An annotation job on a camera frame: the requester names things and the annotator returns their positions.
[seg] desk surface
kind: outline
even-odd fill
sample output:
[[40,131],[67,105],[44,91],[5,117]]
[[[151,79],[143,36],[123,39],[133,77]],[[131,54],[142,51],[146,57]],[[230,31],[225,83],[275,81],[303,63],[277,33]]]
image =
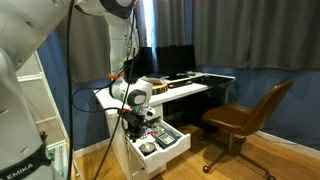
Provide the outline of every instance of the desk surface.
[[[235,77],[232,76],[221,76],[221,75],[217,75],[217,74],[206,74],[206,73],[197,73],[196,76],[192,76],[190,78],[195,78],[195,77],[201,77],[201,76],[205,76],[205,75],[209,75],[209,76],[218,76],[218,77],[225,77],[228,79],[232,79],[235,80]],[[151,99],[149,101],[149,105],[150,106],[155,106],[155,105],[159,105],[165,102],[169,102],[175,99],[179,99],[191,94],[195,94],[198,92],[202,92],[205,91],[207,89],[209,89],[210,87],[207,85],[202,85],[202,84],[197,84],[197,83],[193,83],[190,85],[186,85],[186,86],[182,86],[182,87],[178,87],[178,88],[174,88],[174,89],[168,89],[167,92],[164,92],[162,94],[158,94],[158,95],[152,95]],[[99,91],[96,94],[96,97],[98,98],[99,102],[101,103],[101,106],[105,109],[105,108],[110,108],[110,107],[118,107],[120,108],[122,106],[122,102],[116,99],[113,99],[110,94],[109,94],[109,90],[108,89],[102,89],[101,91]],[[108,116],[117,116],[117,111],[116,110],[108,110],[107,112]]]

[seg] office chair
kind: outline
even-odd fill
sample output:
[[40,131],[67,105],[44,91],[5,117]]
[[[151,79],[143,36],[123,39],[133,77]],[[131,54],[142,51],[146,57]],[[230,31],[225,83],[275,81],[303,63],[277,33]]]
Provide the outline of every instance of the office chair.
[[[225,150],[218,158],[209,166],[203,167],[203,172],[208,173],[212,166],[216,164],[226,154],[233,154],[232,148],[234,145],[234,135],[244,136],[240,139],[240,143],[246,140],[246,136],[252,135],[261,130],[269,119],[277,105],[281,102],[283,97],[289,91],[293,84],[293,80],[286,78],[272,88],[267,94],[263,96],[260,102],[253,108],[243,106],[238,103],[227,103],[217,108],[212,108],[204,113],[202,116],[202,123],[208,126],[214,126],[228,132],[228,150]],[[252,163],[265,171],[267,179],[276,179],[270,175],[269,171],[249,159],[240,152],[235,153],[244,160]]]

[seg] blue wall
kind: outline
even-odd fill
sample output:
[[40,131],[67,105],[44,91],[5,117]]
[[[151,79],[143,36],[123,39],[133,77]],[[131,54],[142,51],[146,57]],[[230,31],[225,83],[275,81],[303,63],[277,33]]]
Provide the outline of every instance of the blue wall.
[[[56,32],[50,34],[47,40],[39,47],[38,54],[61,118],[68,134],[70,134],[66,66]],[[73,84],[73,92],[80,88],[103,87],[107,83],[107,80],[100,79]],[[75,96],[75,104],[80,109],[88,110],[88,102],[92,95],[93,91],[91,89],[80,91]],[[99,109],[99,105],[95,102],[96,99],[94,98],[92,107]],[[104,112],[87,113],[73,108],[73,137],[75,151],[109,138]]]
[[292,77],[294,84],[291,90],[262,131],[320,150],[320,70],[286,71],[207,66],[200,66],[199,70],[235,76],[230,101],[247,106],[256,105],[280,80]]

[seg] computer monitor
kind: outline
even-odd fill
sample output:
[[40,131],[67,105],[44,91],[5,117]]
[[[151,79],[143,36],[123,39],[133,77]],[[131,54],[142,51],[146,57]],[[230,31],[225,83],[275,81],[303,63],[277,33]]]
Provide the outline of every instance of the computer monitor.
[[[133,63],[132,75],[129,81],[130,68],[125,71],[125,80],[129,83],[134,83],[142,76],[147,76],[153,73],[152,48],[140,47],[139,53]],[[131,65],[132,61],[125,62],[124,66]]]
[[157,47],[158,72],[169,76],[169,80],[188,77],[187,71],[196,69],[194,46]]

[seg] desk leg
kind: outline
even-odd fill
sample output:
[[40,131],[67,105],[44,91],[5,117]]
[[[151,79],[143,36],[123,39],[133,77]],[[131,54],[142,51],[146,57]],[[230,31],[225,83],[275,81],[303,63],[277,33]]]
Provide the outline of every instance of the desk leg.
[[224,104],[228,103],[229,89],[230,89],[230,85],[229,85],[229,83],[226,83],[225,84],[225,92],[224,92]]

